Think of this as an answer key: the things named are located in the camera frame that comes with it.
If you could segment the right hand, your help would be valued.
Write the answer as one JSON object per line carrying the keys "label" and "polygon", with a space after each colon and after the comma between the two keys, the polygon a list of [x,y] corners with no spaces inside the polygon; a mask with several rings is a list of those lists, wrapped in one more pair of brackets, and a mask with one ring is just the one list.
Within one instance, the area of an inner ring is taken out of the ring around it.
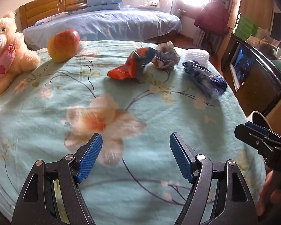
{"label": "right hand", "polygon": [[281,173],[268,172],[255,208],[258,217],[281,213]]}

